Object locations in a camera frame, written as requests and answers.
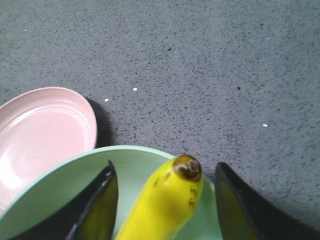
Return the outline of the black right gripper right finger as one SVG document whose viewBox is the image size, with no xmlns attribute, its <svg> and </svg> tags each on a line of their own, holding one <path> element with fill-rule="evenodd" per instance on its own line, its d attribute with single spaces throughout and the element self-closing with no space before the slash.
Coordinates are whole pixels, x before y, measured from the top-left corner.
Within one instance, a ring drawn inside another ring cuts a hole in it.
<svg viewBox="0 0 320 240">
<path fill-rule="evenodd" d="M 318 240 L 320 233 L 260 196 L 225 162 L 215 168 L 218 222 L 225 240 Z"/>
</svg>

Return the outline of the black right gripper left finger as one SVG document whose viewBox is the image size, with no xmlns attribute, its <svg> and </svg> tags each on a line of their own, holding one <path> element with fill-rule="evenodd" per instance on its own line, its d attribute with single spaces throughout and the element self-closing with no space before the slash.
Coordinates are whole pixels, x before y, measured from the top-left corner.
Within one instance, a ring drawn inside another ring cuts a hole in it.
<svg viewBox="0 0 320 240">
<path fill-rule="evenodd" d="M 14 240 L 110 240 L 119 199 L 116 169 L 111 161 L 71 201 Z"/>
</svg>

